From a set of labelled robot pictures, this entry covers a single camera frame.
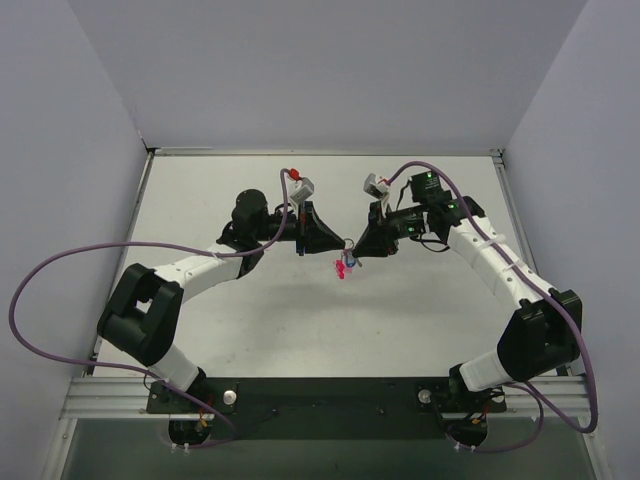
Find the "blue capped key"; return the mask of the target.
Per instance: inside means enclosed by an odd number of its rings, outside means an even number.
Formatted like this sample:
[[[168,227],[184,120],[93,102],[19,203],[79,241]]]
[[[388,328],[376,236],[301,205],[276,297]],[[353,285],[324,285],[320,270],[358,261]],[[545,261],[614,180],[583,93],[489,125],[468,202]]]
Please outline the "blue capped key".
[[[346,266],[349,268],[353,268],[355,266],[361,265],[361,262],[353,256],[347,256],[345,263],[346,263]]]

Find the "pink keychain charm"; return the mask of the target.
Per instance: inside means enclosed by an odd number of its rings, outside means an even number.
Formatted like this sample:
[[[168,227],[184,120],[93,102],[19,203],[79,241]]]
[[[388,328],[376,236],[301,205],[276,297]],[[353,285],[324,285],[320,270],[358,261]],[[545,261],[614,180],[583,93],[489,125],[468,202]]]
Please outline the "pink keychain charm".
[[[352,273],[352,268],[342,260],[336,260],[334,262],[334,270],[340,280],[345,280],[346,277]]]

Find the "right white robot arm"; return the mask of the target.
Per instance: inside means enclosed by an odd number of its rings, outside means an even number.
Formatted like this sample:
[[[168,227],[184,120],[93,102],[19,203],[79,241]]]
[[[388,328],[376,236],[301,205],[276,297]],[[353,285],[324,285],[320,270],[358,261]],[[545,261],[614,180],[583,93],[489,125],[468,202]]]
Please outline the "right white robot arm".
[[[510,319],[493,350],[451,370],[461,390],[482,392],[524,382],[576,360],[580,348],[574,333],[582,320],[577,294],[560,292],[539,277],[509,248],[477,202],[443,189],[436,172],[412,176],[409,186],[414,206],[394,210],[387,179],[368,175],[363,189],[374,200],[352,254],[385,258],[397,253],[400,240],[433,234],[485,283]]]

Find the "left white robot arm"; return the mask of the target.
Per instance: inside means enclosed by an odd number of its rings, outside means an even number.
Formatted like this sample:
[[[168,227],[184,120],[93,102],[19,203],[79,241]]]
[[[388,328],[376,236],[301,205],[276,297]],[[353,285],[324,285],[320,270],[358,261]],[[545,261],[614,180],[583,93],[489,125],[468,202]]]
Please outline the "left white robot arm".
[[[171,384],[169,398],[179,409],[196,410],[205,398],[205,373],[174,344],[181,306],[248,275],[263,257],[258,249],[272,239],[294,242],[300,256],[345,248],[311,201],[291,201],[288,209],[269,212],[261,191],[245,190],[216,241],[224,255],[194,255],[154,268],[128,266],[99,319],[99,336]]]

